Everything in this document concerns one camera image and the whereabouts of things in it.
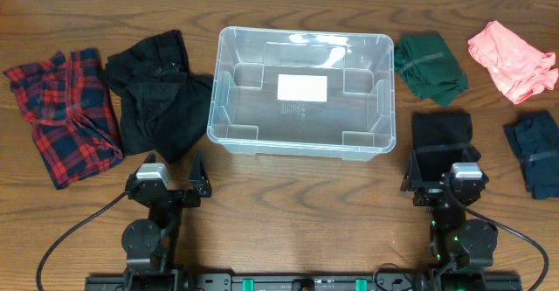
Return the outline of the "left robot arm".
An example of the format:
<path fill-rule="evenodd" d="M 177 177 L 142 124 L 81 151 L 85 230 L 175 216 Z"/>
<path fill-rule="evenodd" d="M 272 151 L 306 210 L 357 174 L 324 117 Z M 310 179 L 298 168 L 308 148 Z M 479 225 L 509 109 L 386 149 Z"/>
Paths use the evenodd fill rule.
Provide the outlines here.
<path fill-rule="evenodd" d="M 196 288 L 191 274 L 175 268 L 174 257 L 183 210 L 198 207 L 202 198 L 212 194 L 200 152 L 196 153 L 190 168 L 189 182 L 189 189 L 171 190 L 170 173 L 164 163 L 155 160 L 153 153 L 129 175 L 124 193 L 128 199 L 146 206 L 148 216 L 131 222 L 121 236 L 127 254 L 121 290 Z"/>

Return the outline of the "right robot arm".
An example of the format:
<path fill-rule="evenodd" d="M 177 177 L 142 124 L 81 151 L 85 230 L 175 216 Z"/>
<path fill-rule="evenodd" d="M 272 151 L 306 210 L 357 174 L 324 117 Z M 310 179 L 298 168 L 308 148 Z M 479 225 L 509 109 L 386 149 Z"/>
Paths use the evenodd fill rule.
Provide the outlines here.
<path fill-rule="evenodd" d="M 485 290 L 483 270 L 493 265 L 498 230 L 480 219 L 466 217 L 466 209 L 480 199 L 488 182 L 476 162 L 462 154 L 452 164 L 422 164 L 410 154 L 401 190 L 413 194 L 412 203 L 431 214 L 430 249 L 438 260 L 413 279 L 415 290 Z"/>

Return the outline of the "large black garment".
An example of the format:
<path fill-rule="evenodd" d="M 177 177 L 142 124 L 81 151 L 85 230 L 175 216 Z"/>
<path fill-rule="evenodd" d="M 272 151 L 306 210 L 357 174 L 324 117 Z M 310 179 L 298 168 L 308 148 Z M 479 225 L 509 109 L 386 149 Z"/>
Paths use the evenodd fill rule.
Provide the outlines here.
<path fill-rule="evenodd" d="M 179 30 L 145 38 L 108 57 L 101 80 L 121 99 L 127 156 L 154 150 L 174 163 L 204 135 L 214 77 L 191 71 Z"/>

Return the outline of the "dark green garment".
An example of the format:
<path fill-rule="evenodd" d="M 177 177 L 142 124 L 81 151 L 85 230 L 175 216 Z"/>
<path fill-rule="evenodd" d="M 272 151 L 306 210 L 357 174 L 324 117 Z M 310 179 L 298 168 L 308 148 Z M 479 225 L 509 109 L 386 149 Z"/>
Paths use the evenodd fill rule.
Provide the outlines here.
<path fill-rule="evenodd" d="M 441 107 L 469 88 L 459 62 L 435 31 L 403 35 L 395 45 L 394 68 L 413 95 Z"/>

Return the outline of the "pink garment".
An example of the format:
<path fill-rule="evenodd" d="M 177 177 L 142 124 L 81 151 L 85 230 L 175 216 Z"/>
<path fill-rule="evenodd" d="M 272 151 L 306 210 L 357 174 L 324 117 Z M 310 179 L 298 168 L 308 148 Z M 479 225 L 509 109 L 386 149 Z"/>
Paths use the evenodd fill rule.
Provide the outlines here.
<path fill-rule="evenodd" d="M 556 55 L 541 52 L 494 20 L 468 40 L 468 51 L 513 104 L 555 88 Z"/>

